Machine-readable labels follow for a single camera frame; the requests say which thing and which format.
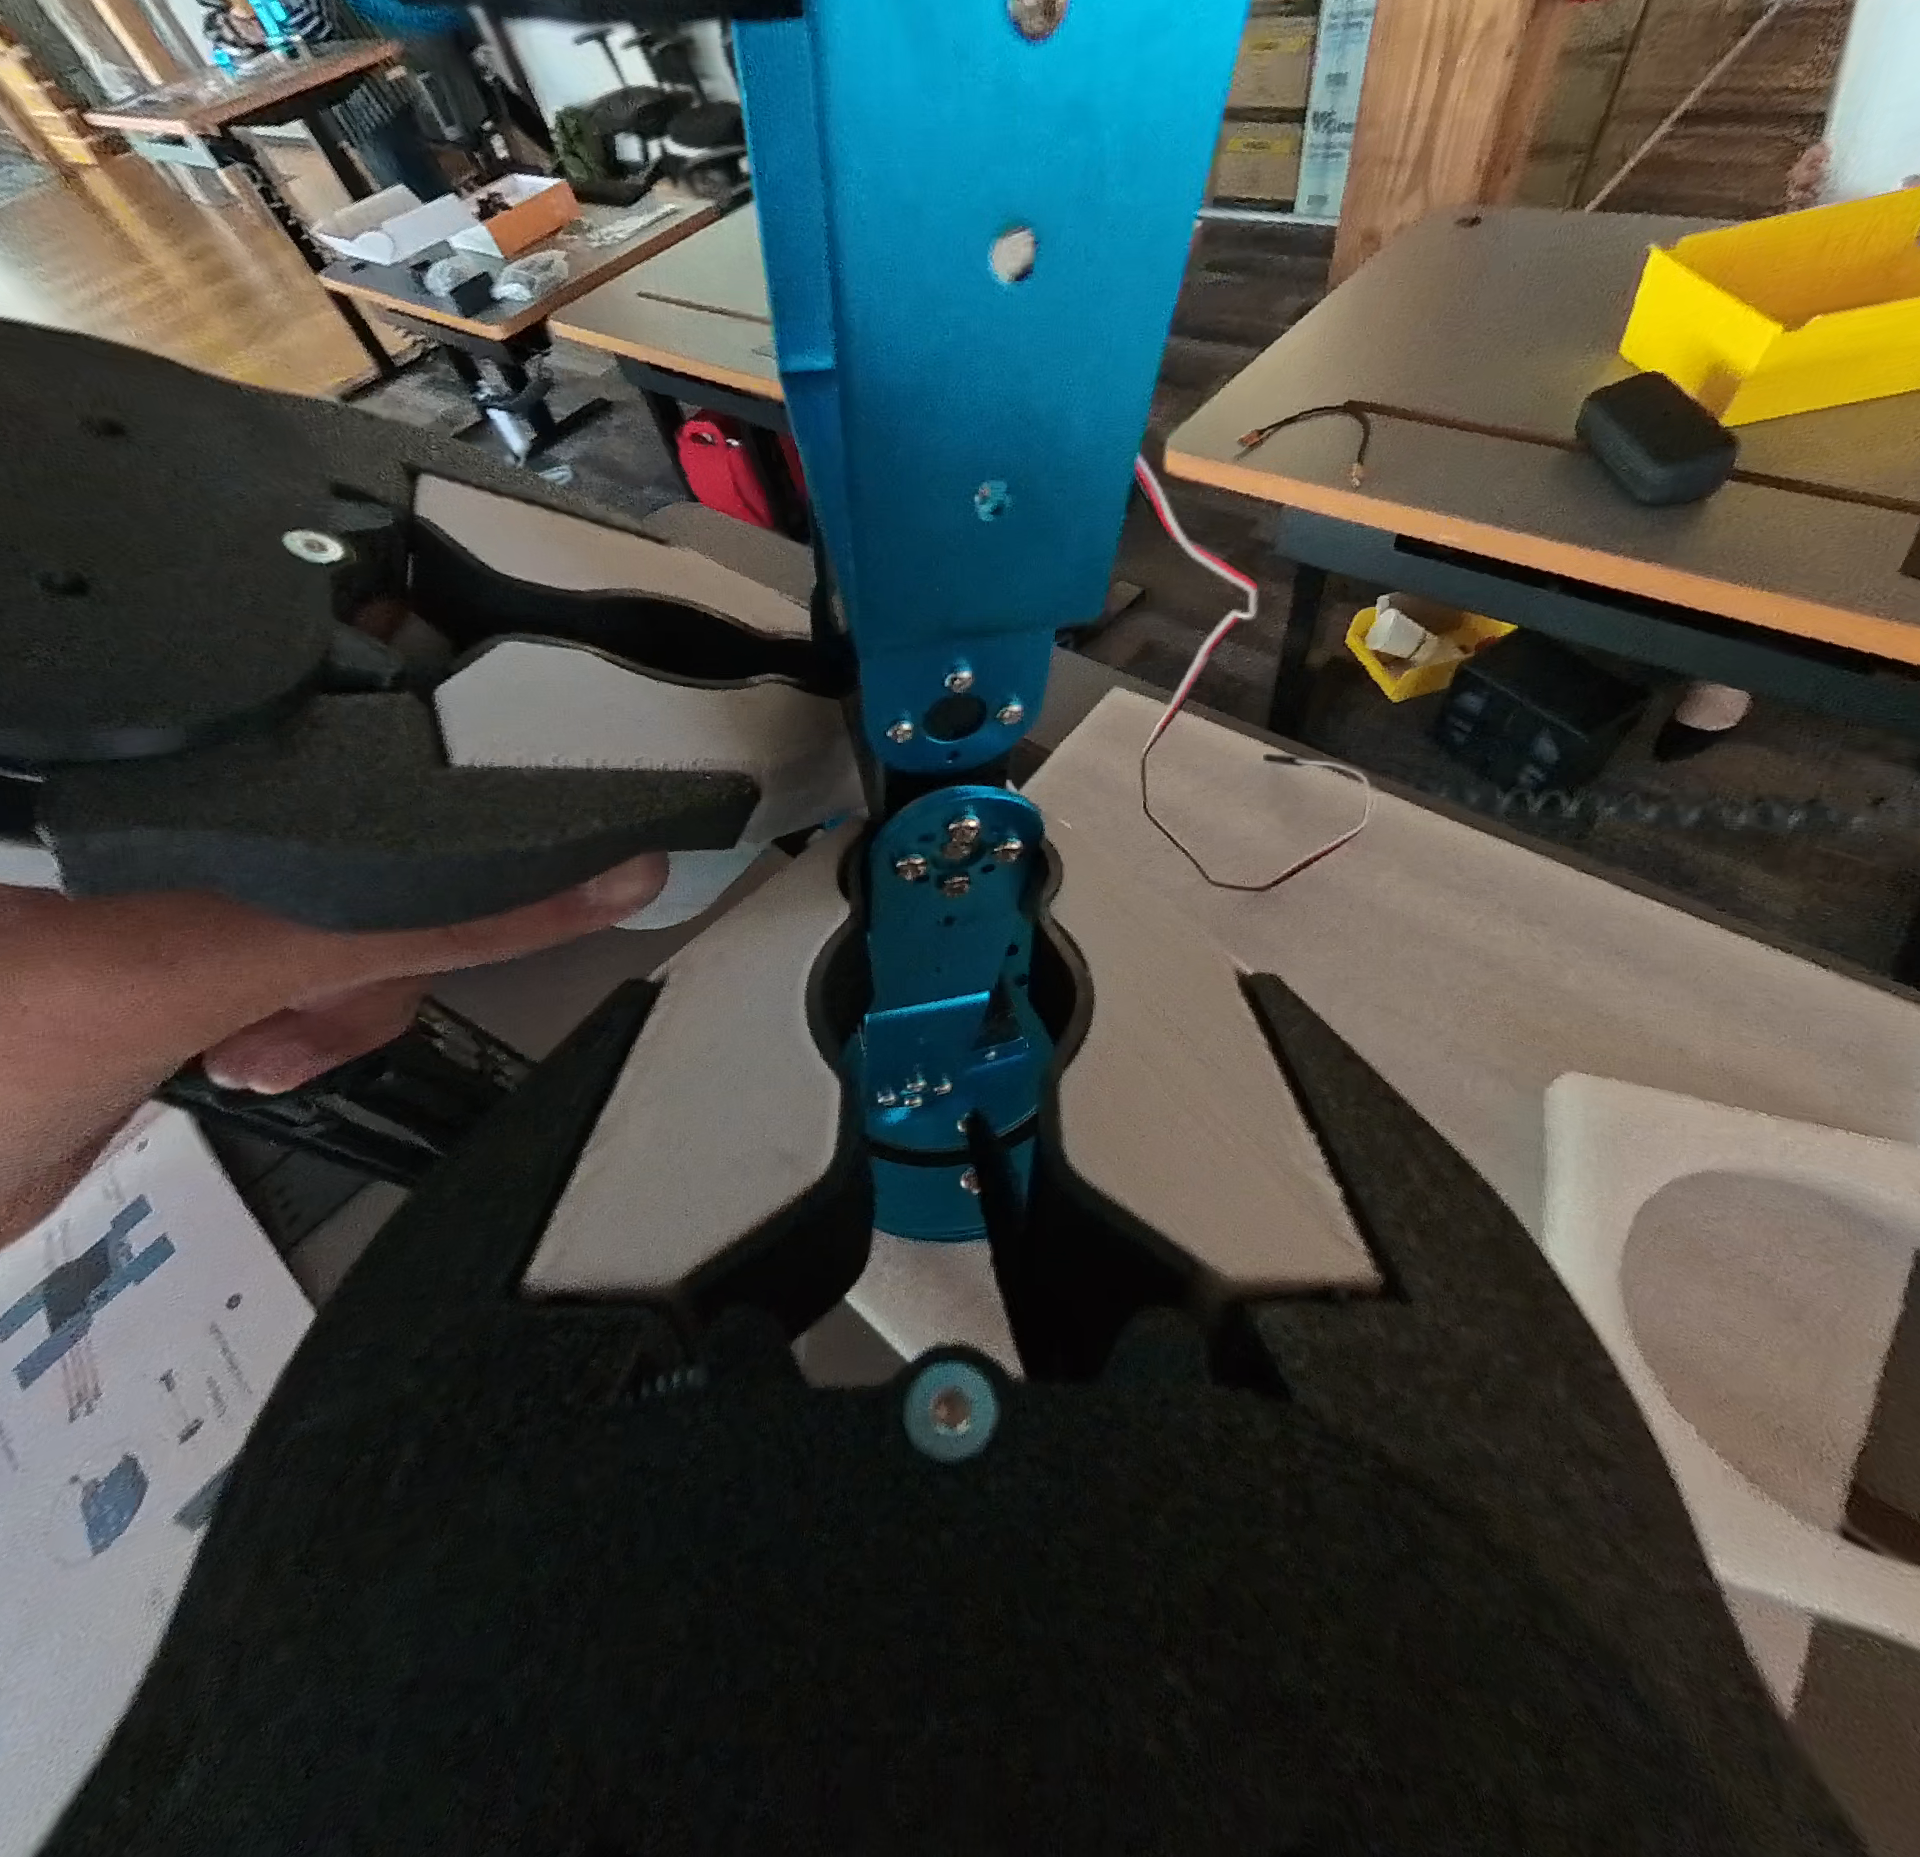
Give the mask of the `stack of cardboard boxes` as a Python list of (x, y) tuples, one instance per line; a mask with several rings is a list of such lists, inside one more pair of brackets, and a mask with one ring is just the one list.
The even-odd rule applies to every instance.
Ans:
[(1304, 202), (1302, 175), (1321, 11), (1323, 0), (1251, 0), (1209, 175), (1214, 209), (1328, 223), (1325, 206)]

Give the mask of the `blue toy robot arm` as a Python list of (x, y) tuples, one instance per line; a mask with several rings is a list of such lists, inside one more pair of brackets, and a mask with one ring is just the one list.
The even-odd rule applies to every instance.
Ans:
[(1253, 0), (771, 0), (733, 18), (781, 397), (855, 672), (879, 1232), (985, 1233), (1055, 1042), (1006, 782), (1091, 620)]

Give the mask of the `grey office desk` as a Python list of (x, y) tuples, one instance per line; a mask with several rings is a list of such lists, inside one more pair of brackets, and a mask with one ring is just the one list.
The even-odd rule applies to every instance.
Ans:
[(679, 194), (650, 192), (627, 206), (581, 202), (580, 221), (510, 260), (445, 246), (404, 266), (335, 256), (320, 282), (340, 305), (396, 329), (505, 349), (544, 337), (549, 320), (573, 300), (718, 217), (716, 203)]
[(565, 342), (614, 357), (655, 404), (787, 433), (753, 203), (596, 284), (549, 324)]
[(1739, 478), (1645, 506), (1576, 448), (1646, 250), (1707, 217), (1436, 213), (1164, 444), (1164, 472), (1620, 606), (1917, 670), (1917, 396), (1745, 428)]

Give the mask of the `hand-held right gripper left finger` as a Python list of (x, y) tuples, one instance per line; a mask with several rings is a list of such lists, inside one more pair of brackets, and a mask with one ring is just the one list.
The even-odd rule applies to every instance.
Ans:
[(816, 833), (662, 969), (523, 1293), (849, 1293), (871, 1248), (871, 1190), (811, 979), (852, 924), (858, 839), (855, 823)]

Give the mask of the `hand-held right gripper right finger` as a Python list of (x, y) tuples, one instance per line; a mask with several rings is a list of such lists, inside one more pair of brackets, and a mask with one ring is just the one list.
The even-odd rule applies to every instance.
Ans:
[(1081, 986), (1056, 1085), (1070, 1172), (1227, 1293), (1379, 1293), (1235, 958), (1114, 843), (1045, 829)]

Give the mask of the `red bag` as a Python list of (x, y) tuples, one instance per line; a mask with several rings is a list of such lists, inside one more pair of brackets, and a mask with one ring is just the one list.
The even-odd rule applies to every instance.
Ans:
[(691, 497), (709, 510), (797, 541), (811, 534), (792, 435), (701, 409), (679, 424), (677, 454)]

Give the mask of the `person's left hand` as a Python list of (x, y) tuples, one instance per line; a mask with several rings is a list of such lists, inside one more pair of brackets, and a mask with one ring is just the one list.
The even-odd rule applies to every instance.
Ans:
[(184, 1067), (279, 1094), (396, 1039), (441, 974), (602, 933), (664, 890), (637, 858), (514, 913), (325, 933), (216, 896), (2, 896), (2, 1243), (46, 1218)]

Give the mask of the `printed instruction manual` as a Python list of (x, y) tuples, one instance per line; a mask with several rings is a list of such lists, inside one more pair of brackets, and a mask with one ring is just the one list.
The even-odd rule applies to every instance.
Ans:
[(200, 1127), (148, 1106), (2, 1258), (2, 1851), (131, 1704), (315, 1308)]

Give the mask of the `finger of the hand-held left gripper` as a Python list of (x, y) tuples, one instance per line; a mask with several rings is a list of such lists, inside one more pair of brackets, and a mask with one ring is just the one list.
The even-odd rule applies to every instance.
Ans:
[(814, 557), (774, 529), (696, 501), (606, 524), (421, 478), (412, 606), (456, 646), (531, 637), (580, 646), (805, 646)]
[(865, 814), (841, 700), (792, 680), (669, 680), (550, 639), (498, 639), (434, 690), (456, 764), (729, 770), (758, 787), (738, 849)]

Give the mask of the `small yellow bin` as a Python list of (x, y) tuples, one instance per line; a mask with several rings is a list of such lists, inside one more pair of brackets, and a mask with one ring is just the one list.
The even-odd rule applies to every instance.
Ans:
[(1446, 691), (1468, 659), (1517, 627), (1428, 597), (1388, 592), (1356, 611), (1344, 644), (1385, 700), (1407, 702)]

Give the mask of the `black zip case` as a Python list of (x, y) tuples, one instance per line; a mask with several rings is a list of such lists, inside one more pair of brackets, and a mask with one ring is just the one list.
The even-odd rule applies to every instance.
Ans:
[(1573, 419), (1576, 442), (1636, 504), (1698, 504), (1728, 483), (1739, 437), (1676, 379), (1633, 374), (1588, 394)]

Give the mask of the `wooden pillar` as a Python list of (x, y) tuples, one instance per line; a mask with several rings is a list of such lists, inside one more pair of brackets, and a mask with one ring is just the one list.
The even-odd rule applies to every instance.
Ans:
[(1565, 0), (1377, 0), (1330, 284), (1435, 213), (1510, 198), (1549, 97)]

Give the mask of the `wooden desk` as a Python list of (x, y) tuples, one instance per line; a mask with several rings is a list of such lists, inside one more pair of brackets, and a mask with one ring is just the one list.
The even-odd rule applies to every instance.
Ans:
[(95, 130), (129, 140), (212, 142), (246, 125), (304, 124), (368, 84), (403, 69), (396, 41), (325, 43), (256, 59), (242, 71), (209, 69), (85, 112)]

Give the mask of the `white foam sheet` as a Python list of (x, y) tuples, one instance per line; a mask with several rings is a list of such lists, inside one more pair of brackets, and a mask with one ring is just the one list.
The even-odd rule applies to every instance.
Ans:
[(1629, 884), (1379, 794), (1356, 839), (1232, 892), (1141, 814), (1158, 709), (1114, 690), (1027, 795), (1272, 974), (1542, 1236), (1546, 1094), (1602, 1076), (1917, 1149), (1917, 1004)]

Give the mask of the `open orange white box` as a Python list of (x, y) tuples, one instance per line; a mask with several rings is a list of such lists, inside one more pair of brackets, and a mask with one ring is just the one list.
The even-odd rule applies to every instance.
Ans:
[(438, 247), (510, 260), (580, 221), (581, 202), (564, 179), (510, 172), (472, 194), (421, 198), (382, 187), (322, 217), (315, 237), (340, 260), (404, 266)]

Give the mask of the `black equipment box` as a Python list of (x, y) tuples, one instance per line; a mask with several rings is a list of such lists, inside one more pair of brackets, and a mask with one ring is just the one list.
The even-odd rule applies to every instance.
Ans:
[(1643, 680), (1517, 627), (1460, 664), (1432, 738), (1490, 787), (1581, 790), (1613, 758), (1646, 702)]

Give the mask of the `white foam cutout block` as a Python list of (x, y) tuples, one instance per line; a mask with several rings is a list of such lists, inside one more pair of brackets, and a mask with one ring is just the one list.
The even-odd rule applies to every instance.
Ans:
[(1774, 1703), (1822, 1630), (1917, 1652), (1917, 1562), (1845, 1532), (1917, 1269), (1917, 1149), (1570, 1074), (1544, 1165), (1542, 1248)]

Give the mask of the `yellow plastic bin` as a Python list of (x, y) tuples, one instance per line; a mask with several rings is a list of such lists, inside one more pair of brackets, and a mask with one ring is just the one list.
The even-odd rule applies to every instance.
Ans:
[(1646, 250), (1620, 357), (1731, 428), (1919, 388), (1919, 190)]

